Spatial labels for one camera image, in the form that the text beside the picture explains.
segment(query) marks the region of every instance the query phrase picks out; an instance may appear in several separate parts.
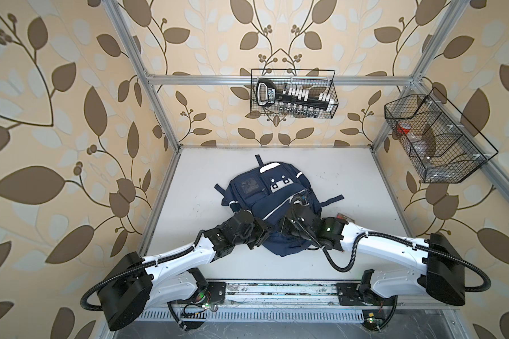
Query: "beige wall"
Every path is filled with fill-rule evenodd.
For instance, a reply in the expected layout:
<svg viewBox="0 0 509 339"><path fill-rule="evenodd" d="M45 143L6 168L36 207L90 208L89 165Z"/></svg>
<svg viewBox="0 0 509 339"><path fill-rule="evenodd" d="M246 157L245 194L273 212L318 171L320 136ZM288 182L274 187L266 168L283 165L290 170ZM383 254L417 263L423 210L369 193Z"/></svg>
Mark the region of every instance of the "beige wall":
<svg viewBox="0 0 509 339"><path fill-rule="evenodd" d="M136 78L117 99L135 73L98 3L0 1L0 338L90 336L79 299L136 250L171 157Z"/></svg>
<svg viewBox="0 0 509 339"><path fill-rule="evenodd" d="M418 9L413 0L147 2L119 0L146 68L168 75L242 67L408 75L446 10L445 0L418 1Z"/></svg>
<svg viewBox="0 0 509 339"><path fill-rule="evenodd" d="M397 98L398 89L337 86L336 90L339 108L333 119L250 113L249 90L244 87L166 85L158 93L177 139L184 145L370 145L383 124L383 106ZM185 98L187 108L177 96ZM182 115L187 109L193 110L190 117Z"/></svg>
<svg viewBox="0 0 509 339"><path fill-rule="evenodd" d="M472 44L471 38L455 40L460 36L473 38ZM427 83L445 88L449 99L496 145L500 154L492 161L509 173L509 0L472 1L440 53ZM481 171L448 187L419 184L402 146L392 137L379 157L414 234L442 232L462 257L491 277L492 288L467 294L462 308L476 334L480 339L509 339L507 201ZM468 272L466 283L478 284L479 278Z"/></svg>

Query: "wire basket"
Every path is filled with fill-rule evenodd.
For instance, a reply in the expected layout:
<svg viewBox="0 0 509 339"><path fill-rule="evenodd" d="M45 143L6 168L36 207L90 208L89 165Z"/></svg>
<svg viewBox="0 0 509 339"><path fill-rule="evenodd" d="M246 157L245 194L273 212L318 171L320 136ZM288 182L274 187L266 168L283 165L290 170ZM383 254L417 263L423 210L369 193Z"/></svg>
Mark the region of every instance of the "wire basket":
<svg viewBox="0 0 509 339"><path fill-rule="evenodd" d="M319 69L251 70L251 112L295 118L332 119L339 101L335 71Z"/></svg>
<svg viewBox="0 0 509 339"><path fill-rule="evenodd" d="M441 107L442 103L452 105L460 113L461 123L449 118ZM412 94L388 103L385 105L385 119L423 183L462 182L498 153L494 145L437 88L428 95ZM487 153L479 149L468 134L482 138L491 150Z"/></svg>

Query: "backpack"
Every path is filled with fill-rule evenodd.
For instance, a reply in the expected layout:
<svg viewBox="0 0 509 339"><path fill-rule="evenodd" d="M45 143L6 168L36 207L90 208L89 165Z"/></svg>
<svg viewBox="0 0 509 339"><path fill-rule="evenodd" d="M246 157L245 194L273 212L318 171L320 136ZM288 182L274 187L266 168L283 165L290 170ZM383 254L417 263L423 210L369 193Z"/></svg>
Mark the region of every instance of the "backpack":
<svg viewBox="0 0 509 339"><path fill-rule="evenodd" d="M311 211L320 216L322 207L344 197L339 195L321 203L309 180L296 167L284 162L264 164L259 155L256 155L256 159L259 166L230 180L226 190L219 184L215 185L215 189L224 196L221 205L230 206L233 212L246 209L253 216L271 224L273 230L263 245L274 254L285 257L308 248L311 241L278 231L292 198L297 194L302 195Z"/></svg>

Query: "wallpaper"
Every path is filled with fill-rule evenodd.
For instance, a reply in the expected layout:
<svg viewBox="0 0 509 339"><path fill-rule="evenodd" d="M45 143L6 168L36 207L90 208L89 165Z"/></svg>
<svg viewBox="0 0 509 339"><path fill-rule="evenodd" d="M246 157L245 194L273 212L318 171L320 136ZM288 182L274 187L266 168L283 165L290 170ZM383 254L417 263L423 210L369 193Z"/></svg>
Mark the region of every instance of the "wallpaper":
<svg viewBox="0 0 509 339"><path fill-rule="evenodd" d="M157 90L177 140L194 146L367 146L383 125L383 106L399 95L396 86L337 86L334 118L312 119L251 111L245 87Z"/></svg>
<svg viewBox="0 0 509 339"><path fill-rule="evenodd" d="M500 154L492 161L509 173L509 0L469 4L425 81L495 144ZM396 138L378 155L414 234L443 233L489 275L492 287L466 294L462 311L480 339L509 339L509 204L481 171L460 184L421 184ZM479 283L466 270L466 285Z"/></svg>
<svg viewBox="0 0 509 339"><path fill-rule="evenodd" d="M171 159L94 5L0 0L0 338L99 329L79 299L136 250Z"/></svg>
<svg viewBox="0 0 509 339"><path fill-rule="evenodd" d="M337 75L409 75L450 1L118 3L153 74L239 75L240 68L296 74L319 68Z"/></svg>

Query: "robotic arm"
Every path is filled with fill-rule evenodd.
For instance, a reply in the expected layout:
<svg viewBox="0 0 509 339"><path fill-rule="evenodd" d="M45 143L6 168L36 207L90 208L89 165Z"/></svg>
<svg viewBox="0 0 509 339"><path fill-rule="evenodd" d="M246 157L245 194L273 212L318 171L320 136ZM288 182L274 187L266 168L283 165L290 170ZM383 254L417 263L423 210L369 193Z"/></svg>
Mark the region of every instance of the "robotic arm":
<svg viewBox="0 0 509 339"><path fill-rule="evenodd" d="M357 252L403 265L402 270L364 272L358 293L360 299L370 304L393 295L427 293L444 303L464 305L464 292L481 292L490 287L488 276L462 260L440 234L432 234L430 240L413 239L379 233L341 219L320 219L305 206L300 196L292 199L291 208L279 224L282 233L312 241L340 272L353 267ZM201 230L191 244L143 258L136 252L129 253L103 281L85 293L81 306L104 311L109 329L115 331L156 303L189 298L199 301L208 284L197 266L230 254L237 245L254 249L266 240L271 230L270 224L240 210L223 224L208 231ZM331 249L351 252L351 260L345 268L332 261L328 253ZM464 267L474 270L484 283L474 288L464 287ZM95 292L101 306L87 302Z"/></svg>

